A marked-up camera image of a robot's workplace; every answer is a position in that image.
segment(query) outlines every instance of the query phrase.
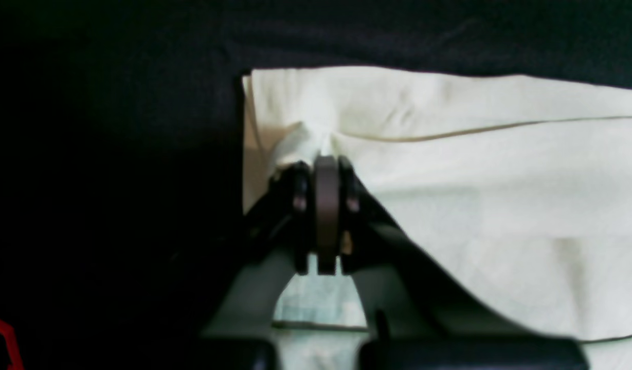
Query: white fabric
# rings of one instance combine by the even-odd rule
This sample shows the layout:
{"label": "white fabric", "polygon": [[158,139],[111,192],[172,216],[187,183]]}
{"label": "white fabric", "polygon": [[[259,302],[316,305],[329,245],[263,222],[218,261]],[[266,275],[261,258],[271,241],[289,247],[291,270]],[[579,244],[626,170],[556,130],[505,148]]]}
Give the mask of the white fabric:
{"label": "white fabric", "polygon": [[255,70],[244,85],[245,210],[277,166],[346,155],[405,232],[508,318],[632,335],[631,90],[373,67]]}

